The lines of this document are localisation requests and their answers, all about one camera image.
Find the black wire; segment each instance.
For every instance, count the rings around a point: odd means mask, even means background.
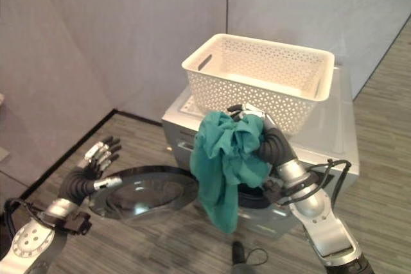
[[[285,205],[289,205],[291,203],[295,203],[295,202],[299,202],[299,201],[303,201],[305,199],[307,199],[310,196],[313,196],[315,193],[317,193],[319,190],[321,190],[324,187],[324,184],[327,181],[327,177],[329,175],[329,171],[331,170],[331,168],[333,167],[333,161],[331,159],[328,160],[327,164],[318,164],[318,165],[314,165],[314,166],[310,166],[307,171],[311,171],[313,168],[316,167],[324,167],[327,166],[326,171],[324,172],[324,176],[322,177],[322,181],[321,183],[311,192],[305,194],[304,196],[298,197],[298,198],[294,198],[291,200],[287,200],[283,203],[280,203],[281,206],[285,206]]]
[[[252,253],[258,251],[258,250],[262,251],[262,252],[265,254],[265,260],[262,261],[262,262],[260,262],[260,263],[252,263],[252,264],[250,264],[250,266],[260,266],[260,265],[266,263],[266,262],[268,261],[268,253],[267,253],[267,251],[266,251],[265,249],[263,249],[263,248],[255,248],[255,249],[251,250],[251,251],[249,252],[249,254],[247,255],[247,257],[245,258],[245,263],[247,263],[250,255],[251,255]]]
[[[351,163],[349,161],[347,161],[347,160],[340,160],[340,161],[342,162],[341,164],[345,164],[345,167],[342,170],[340,178],[338,178],[338,181],[337,181],[337,183],[335,184],[335,187],[334,187],[333,195],[331,197],[331,208],[332,209],[334,209],[334,205],[335,205],[335,202],[337,201],[337,197],[338,197],[338,194],[341,190],[342,184],[344,183],[345,177],[347,176],[348,171],[351,167]]]
[[[318,164],[318,165],[310,166],[307,169],[307,171],[311,171],[314,168],[327,166],[327,169],[324,172],[324,177],[322,178],[321,183],[313,191],[309,192],[308,194],[305,194],[304,196],[299,197],[299,198],[294,198],[292,200],[285,201],[285,202],[281,203],[280,205],[281,206],[289,205],[291,203],[295,203],[295,202],[298,202],[298,201],[303,201],[303,200],[307,199],[308,197],[313,196],[315,193],[317,193],[320,189],[322,189],[325,186],[325,183],[326,183],[326,180],[327,180],[327,177],[329,175],[329,172],[330,172],[331,168],[335,167],[337,165],[341,165],[341,164],[345,164],[345,167],[342,170],[342,173],[341,173],[340,177],[338,178],[337,183],[335,184],[333,195],[331,197],[331,208],[334,209],[334,204],[337,200],[337,196],[338,196],[338,194],[341,190],[342,184],[344,183],[345,177],[347,176],[348,171],[351,167],[351,163],[348,160],[335,160],[335,161],[333,161],[329,158],[327,164]]]
[[[6,229],[7,229],[8,235],[10,236],[11,240],[15,236],[15,226],[14,226],[13,217],[12,217],[12,205],[14,203],[19,203],[20,205],[22,205],[26,209],[28,215],[40,225],[45,226],[47,228],[53,228],[51,225],[43,222],[40,218],[36,216],[36,214],[33,213],[32,204],[27,203],[23,199],[20,199],[20,198],[10,198],[10,199],[7,199],[6,202],[4,203],[4,223],[6,224]]]

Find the front-loading washing machine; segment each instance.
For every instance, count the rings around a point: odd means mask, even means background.
[[[122,185],[97,192],[91,198],[91,209],[133,226],[144,220],[155,223],[191,202],[199,208],[198,183],[189,172],[189,158],[203,117],[187,87],[162,118],[164,133],[179,167],[142,166],[120,171],[114,176],[122,179]],[[289,141],[306,167],[325,163],[329,158],[350,161],[352,166],[341,191],[358,178],[353,101],[346,69],[334,69],[329,98],[317,104],[300,132],[289,137]],[[316,172],[321,176],[324,170]],[[333,192],[341,172],[340,166],[330,171],[324,188],[328,194]],[[271,204],[262,189],[239,185],[238,191],[239,224],[249,230],[277,238],[298,223],[288,207]]]

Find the green cloth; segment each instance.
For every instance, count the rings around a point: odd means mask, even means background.
[[[257,187],[268,166],[253,151],[263,138],[263,121],[246,115],[234,122],[223,112],[211,112],[201,122],[190,158],[200,188],[198,197],[211,221],[222,231],[236,230],[238,184]]]

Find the gray wall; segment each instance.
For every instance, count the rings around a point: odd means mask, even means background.
[[[229,0],[228,32],[326,49],[356,95],[411,12],[411,0]]]
[[[181,62],[225,32],[225,0],[52,0],[112,104],[160,121]]]
[[[50,0],[0,0],[0,201],[18,196],[111,109]]]

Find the perforated basket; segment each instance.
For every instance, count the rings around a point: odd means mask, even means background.
[[[182,63],[201,111],[251,103],[296,134],[329,96],[334,55],[235,35],[217,34]]]

